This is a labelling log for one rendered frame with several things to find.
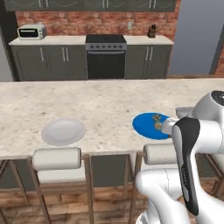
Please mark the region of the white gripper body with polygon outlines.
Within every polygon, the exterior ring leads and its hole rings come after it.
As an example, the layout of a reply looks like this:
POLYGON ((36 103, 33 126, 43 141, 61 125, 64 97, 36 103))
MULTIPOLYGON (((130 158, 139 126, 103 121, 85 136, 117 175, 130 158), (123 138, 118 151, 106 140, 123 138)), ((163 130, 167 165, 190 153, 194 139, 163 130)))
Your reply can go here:
POLYGON ((178 119, 167 118, 161 124, 161 132, 167 135, 172 134, 172 127, 178 121, 178 119))

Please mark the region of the wooden stool with white cushion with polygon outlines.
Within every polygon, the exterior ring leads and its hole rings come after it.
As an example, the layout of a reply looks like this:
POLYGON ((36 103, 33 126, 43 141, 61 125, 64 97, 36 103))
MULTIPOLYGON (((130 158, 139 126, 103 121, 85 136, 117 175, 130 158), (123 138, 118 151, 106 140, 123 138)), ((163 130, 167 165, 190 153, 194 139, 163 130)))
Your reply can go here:
POLYGON ((74 193, 75 188, 87 191, 89 224, 94 224, 94 188, 91 158, 79 147, 37 149, 26 159, 46 224, 52 224, 44 195, 74 193))
POLYGON ((130 155, 130 165, 129 224, 191 224, 186 207, 179 202, 182 189, 172 143, 146 144, 142 151, 130 155), (147 197, 148 206, 134 221, 137 193, 147 197))

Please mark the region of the blue plate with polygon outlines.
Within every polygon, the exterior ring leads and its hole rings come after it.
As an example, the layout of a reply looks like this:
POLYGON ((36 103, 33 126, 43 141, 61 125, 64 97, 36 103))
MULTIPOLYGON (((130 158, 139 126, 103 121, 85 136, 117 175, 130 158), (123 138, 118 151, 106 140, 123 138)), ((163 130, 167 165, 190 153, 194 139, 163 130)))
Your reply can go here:
MULTIPOLYGON (((148 112, 148 113, 142 113, 137 115, 133 121, 132 121, 132 127, 135 130, 136 133, 139 135, 153 139, 153 140, 165 140, 168 139, 168 135, 161 132, 161 129, 155 129, 154 128, 154 121, 152 117, 155 114, 159 114, 156 112, 148 112)), ((161 124, 162 122, 168 118, 167 115, 159 114, 161 115, 161 124)))

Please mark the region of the grey base cupboard run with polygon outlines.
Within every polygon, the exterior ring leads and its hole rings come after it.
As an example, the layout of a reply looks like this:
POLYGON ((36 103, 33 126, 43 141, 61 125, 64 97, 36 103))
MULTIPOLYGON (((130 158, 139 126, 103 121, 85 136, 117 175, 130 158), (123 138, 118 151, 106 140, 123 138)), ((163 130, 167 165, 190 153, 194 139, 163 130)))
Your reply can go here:
POLYGON ((21 81, 84 81, 88 78, 84 45, 13 45, 21 81))
POLYGON ((172 45, 128 45, 125 80, 165 79, 172 45))

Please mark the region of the grey island cabinet panel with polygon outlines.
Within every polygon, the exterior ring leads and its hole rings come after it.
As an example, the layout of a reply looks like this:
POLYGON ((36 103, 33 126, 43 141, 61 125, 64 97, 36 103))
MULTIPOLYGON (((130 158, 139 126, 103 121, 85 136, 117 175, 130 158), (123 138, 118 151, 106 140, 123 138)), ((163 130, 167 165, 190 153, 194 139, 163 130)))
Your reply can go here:
MULTIPOLYGON (((122 186, 125 156, 95 156, 91 158, 94 174, 94 187, 122 186)), ((26 191, 34 191, 34 185, 25 159, 15 160, 18 173, 26 191)), ((202 178, 214 178, 215 172, 204 156, 199 156, 199 175, 202 178)), ((12 169, 8 166, 0 179, 0 189, 18 188, 12 169)))

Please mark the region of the black and grey oven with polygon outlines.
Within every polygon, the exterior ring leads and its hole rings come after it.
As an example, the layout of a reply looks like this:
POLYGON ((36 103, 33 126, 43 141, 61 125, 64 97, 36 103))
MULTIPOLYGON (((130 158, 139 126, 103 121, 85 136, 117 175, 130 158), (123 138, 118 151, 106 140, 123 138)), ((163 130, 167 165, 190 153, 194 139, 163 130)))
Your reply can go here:
POLYGON ((124 78, 127 42, 123 35, 88 34, 85 47, 90 80, 124 78))

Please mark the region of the dark knife block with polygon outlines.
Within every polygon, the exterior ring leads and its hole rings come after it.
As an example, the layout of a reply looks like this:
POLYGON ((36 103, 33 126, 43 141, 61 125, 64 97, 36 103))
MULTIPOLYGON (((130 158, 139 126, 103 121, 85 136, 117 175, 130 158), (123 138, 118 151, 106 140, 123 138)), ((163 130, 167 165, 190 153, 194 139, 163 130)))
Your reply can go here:
POLYGON ((147 36, 148 36, 149 38, 151 38, 151 39, 154 39, 154 38, 156 37, 156 31, 157 31, 157 27, 156 27, 155 24, 153 24, 153 25, 149 28, 149 30, 148 30, 148 32, 147 32, 147 36))

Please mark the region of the grey plate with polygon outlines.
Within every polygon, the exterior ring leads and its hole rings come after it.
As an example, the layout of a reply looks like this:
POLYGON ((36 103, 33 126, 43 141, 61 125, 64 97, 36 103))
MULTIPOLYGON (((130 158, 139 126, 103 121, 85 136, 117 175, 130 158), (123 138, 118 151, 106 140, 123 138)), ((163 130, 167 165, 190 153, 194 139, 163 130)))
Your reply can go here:
POLYGON ((85 125, 77 119, 61 118, 48 123, 41 131, 44 142, 54 146, 74 144, 84 137, 85 125))

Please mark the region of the white toaster oven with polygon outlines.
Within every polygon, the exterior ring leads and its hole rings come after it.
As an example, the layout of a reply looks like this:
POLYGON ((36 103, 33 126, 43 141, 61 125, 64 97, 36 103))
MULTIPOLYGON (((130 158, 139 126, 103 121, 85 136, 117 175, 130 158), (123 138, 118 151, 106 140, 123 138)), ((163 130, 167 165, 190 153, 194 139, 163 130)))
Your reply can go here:
POLYGON ((17 28, 17 35, 21 40, 41 40, 46 36, 46 27, 43 24, 25 24, 17 28))

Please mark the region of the dark wall cupboard run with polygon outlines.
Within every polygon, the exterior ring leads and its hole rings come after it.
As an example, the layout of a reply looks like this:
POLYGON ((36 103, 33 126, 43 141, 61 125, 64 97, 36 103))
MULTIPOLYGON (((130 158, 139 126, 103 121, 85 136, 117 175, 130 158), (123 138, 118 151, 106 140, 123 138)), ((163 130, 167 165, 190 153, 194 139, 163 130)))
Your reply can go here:
POLYGON ((174 12, 177 0, 3 0, 7 11, 174 12))

